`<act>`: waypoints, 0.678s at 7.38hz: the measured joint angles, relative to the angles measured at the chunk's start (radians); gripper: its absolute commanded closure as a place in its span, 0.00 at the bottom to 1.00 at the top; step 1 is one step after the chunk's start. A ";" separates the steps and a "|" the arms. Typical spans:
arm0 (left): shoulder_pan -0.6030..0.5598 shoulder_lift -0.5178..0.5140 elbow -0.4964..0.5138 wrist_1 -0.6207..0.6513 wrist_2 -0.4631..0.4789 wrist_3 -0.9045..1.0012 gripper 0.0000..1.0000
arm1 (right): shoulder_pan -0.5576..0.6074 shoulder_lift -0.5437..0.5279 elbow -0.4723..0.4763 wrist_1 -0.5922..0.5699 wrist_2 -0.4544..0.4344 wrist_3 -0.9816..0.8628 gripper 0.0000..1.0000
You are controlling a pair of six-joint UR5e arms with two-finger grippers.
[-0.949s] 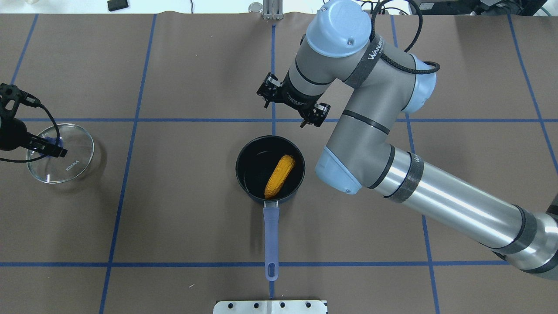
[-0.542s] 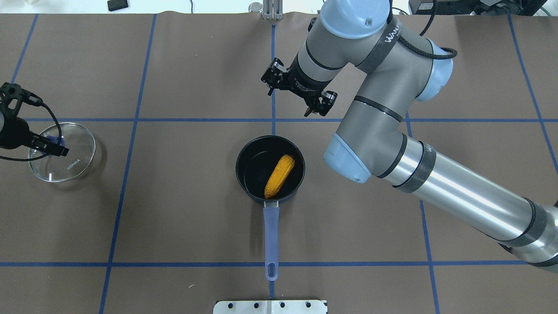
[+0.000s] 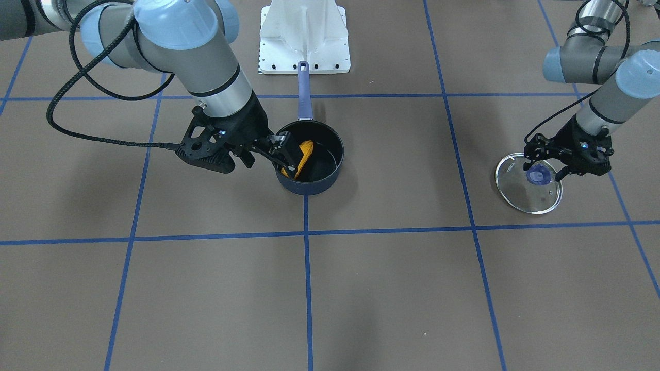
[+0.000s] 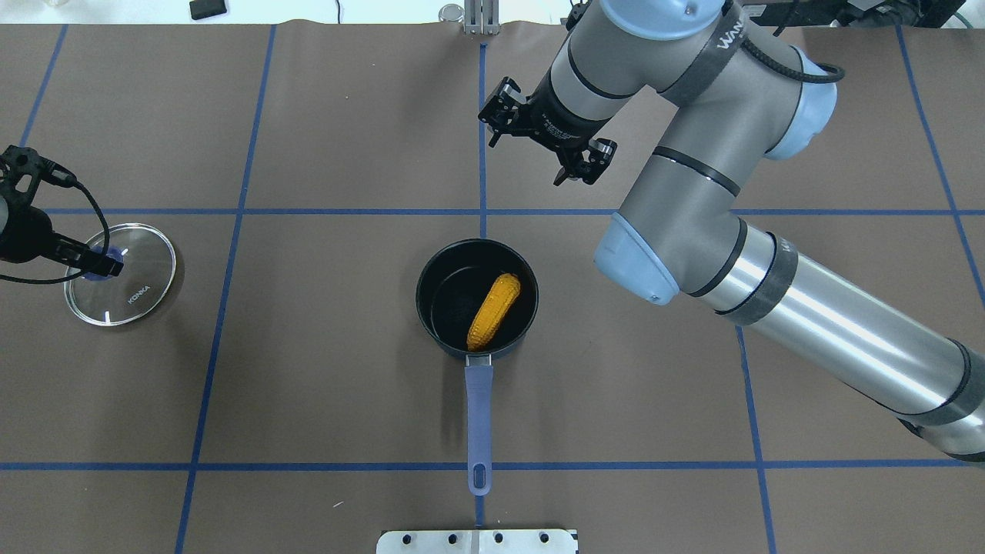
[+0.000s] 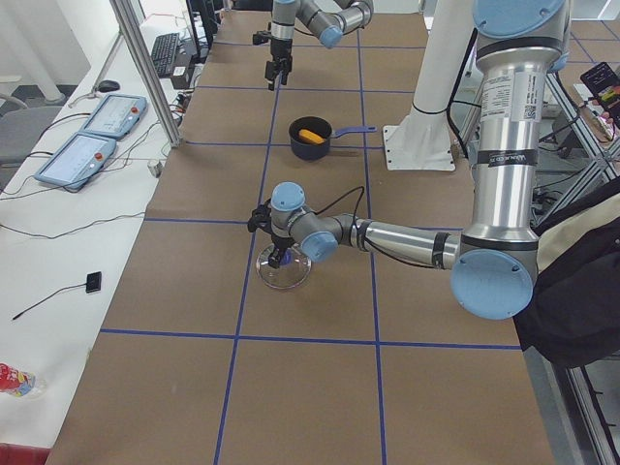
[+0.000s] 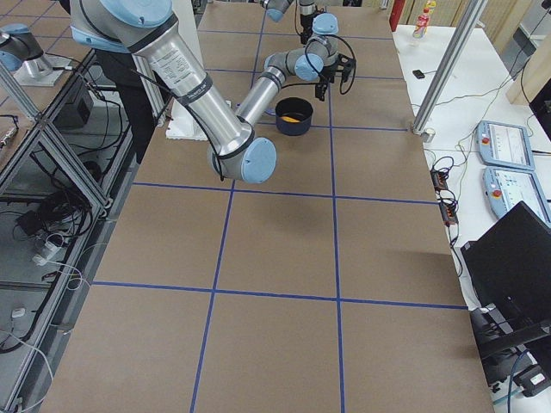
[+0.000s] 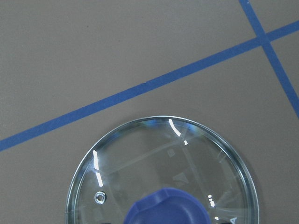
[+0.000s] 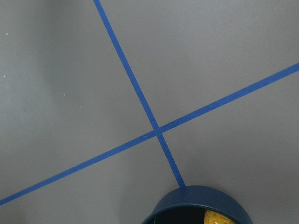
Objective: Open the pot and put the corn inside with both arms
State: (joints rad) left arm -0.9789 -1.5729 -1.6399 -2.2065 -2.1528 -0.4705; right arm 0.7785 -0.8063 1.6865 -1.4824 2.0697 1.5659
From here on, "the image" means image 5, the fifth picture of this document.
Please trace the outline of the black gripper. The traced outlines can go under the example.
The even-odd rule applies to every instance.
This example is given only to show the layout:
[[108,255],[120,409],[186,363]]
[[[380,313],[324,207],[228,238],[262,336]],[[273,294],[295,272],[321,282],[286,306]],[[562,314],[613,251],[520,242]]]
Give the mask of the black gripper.
[[287,85],[289,74],[293,70],[293,40],[279,39],[273,36],[269,31],[263,30],[253,34],[252,43],[254,46],[269,43],[271,58],[265,63],[264,70],[267,88],[270,91],[274,90],[277,71],[281,71],[281,84]]
[[294,241],[286,232],[282,232],[272,221],[271,207],[268,202],[258,205],[252,212],[247,221],[249,233],[261,230],[270,235],[273,250],[268,255],[268,265],[274,269],[280,267],[282,262],[290,262],[293,259],[291,247]]

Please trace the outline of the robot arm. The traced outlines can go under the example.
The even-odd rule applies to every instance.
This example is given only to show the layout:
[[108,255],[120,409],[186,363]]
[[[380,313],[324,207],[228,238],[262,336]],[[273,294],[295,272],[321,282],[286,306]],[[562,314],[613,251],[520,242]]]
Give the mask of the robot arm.
[[265,64],[267,88],[275,90],[276,80],[286,85],[293,69],[295,22],[299,20],[326,48],[339,44],[351,32],[367,26],[374,14],[373,1],[336,1],[340,10],[324,11],[315,1],[273,1],[268,28],[253,34],[254,46],[269,44],[271,59]]
[[530,209],[546,77],[566,60],[568,1],[443,1],[410,112],[383,130],[386,169],[366,216],[314,210],[278,184],[250,231],[274,289],[300,284],[340,245],[445,269],[456,301],[490,320],[516,316],[537,283]]

